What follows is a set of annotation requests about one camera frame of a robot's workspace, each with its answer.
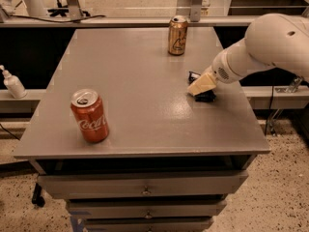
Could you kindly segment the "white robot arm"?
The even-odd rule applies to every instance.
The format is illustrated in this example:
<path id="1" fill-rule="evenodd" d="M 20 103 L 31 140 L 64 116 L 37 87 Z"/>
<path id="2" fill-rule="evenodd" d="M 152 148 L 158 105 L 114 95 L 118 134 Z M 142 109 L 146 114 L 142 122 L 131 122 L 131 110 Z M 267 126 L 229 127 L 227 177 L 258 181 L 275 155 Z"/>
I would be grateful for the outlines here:
<path id="1" fill-rule="evenodd" d="M 187 91 L 192 96 L 274 68 L 309 78 L 309 19 L 264 14 L 250 23 L 244 38 L 223 49 Z"/>

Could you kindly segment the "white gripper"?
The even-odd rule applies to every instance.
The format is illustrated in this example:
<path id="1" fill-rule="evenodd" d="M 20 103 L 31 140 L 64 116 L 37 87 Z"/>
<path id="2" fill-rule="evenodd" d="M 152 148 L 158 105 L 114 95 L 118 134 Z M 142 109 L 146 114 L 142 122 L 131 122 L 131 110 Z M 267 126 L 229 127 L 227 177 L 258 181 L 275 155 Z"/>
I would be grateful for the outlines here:
<path id="1" fill-rule="evenodd" d="M 192 96 L 212 90 L 217 82 L 233 83 L 244 78 L 245 54 L 238 50 L 224 49 L 213 59 L 206 72 L 195 78 L 187 92 Z"/>

